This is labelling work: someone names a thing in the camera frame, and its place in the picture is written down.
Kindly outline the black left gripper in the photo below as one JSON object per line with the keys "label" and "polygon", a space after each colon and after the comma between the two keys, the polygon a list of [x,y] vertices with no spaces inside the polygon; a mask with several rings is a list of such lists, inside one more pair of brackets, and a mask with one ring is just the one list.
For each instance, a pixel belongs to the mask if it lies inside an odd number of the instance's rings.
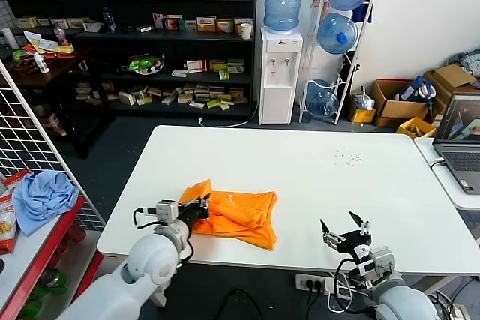
{"label": "black left gripper", "polygon": [[199,200],[199,204],[189,204],[182,206],[178,211],[178,218],[184,222],[188,228],[192,228],[199,219],[209,218],[209,201],[207,196]]}

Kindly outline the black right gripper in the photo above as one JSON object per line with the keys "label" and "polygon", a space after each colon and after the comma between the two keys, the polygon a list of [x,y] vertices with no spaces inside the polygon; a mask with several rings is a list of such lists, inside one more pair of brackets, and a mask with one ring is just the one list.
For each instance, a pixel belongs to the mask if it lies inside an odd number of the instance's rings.
{"label": "black right gripper", "polygon": [[358,230],[338,235],[331,232],[325,222],[320,220],[322,239],[327,246],[334,247],[339,253],[347,253],[352,257],[368,256],[371,251],[370,223],[352,211],[349,211],[349,215],[358,226]]}

